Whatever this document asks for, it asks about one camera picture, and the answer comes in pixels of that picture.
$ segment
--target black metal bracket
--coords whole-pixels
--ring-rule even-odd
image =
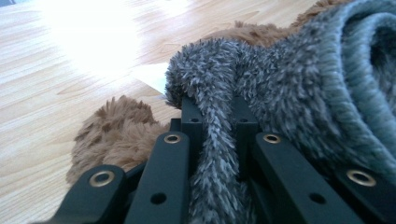
[[[329,181],[288,139],[260,133],[243,98],[233,108],[239,180],[248,183],[260,223],[396,223],[395,186],[355,166]],[[111,165],[91,169],[42,223],[187,223],[203,132],[199,109],[184,98],[182,118],[157,138],[148,162],[126,174]]]

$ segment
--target brown fur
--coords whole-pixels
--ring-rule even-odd
[[[269,47],[277,40],[296,33],[303,24],[320,12],[350,0],[320,0],[304,14],[299,15],[289,28],[273,24],[253,25],[240,21],[235,28],[218,31],[204,37],[246,41],[250,45]],[[142,102],[122,96],[113,98],[84,121],[72,150],[72,167],[66,180],[75,183],[87,170],[100,164],[114,164],[125,171],[149,158],[158,135],[169,125],[162,126],[152,116],[151,108]]]

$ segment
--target metal grommet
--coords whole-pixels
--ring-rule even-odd
[[[264,139],[264,141],[269,142],[271,144],[280,143],[280,137],[277,135],[274,135],[274,134],[270,134],[270,133],[266,134],[263,139]]]
[[[165,141],[165,143],[174,144],[181,141],[181,136],[178,134],[169,134],[166,135],[163,140]]]
[[[95,188],[105,186],[113,181],[115,175],[112,171],[99,171],[90,178],[90,185]]]
[[[372,176],[360,170],[348,170],[346,176],[353,182],[365,187],[373,187],[376,185],[376,181]]]

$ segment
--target hole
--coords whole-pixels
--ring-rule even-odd
[[[164,193],[156,193],[151,196],[151,202],[154,204],[162,204],[166,201],[166,195]]]
[[[177,134],[169,134],[165,136],[165,142],[169,144],[178,143],[181,140],[181,137]]]
[[[326,203],[326,199],[323,196],[321,196],[320,194],[318,194],[318,193],[309,194],[309,198],[314,203],[320,203],[320,204],[325,204]]]
[[[371,175],[360,170],[348,170],[346,176],[356,184],[365,187],[373,187],[376,185],[376,181]]]
[[[274,135],[274,134],[266,134],[264,136],[264,140],[266,142],[272,143],[272,144],[278,144],[280,143],[280,137]]]
[[[100,171],[90,178],[90,185],[95,188],[100,188],[108,185],[113,181],[115,175],[111,171]]]

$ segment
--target gray fleece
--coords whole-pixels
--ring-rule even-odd
[[[205,142],[191,179],[190,223],[255,221],[236,180],[235,94],[265,131],[281,133],[316,166],[367,167],[396,183],[396,2],[361,0],[316,16],[271,48],[230,40],[186,46],[166,73],[169,104],[190,96]]]

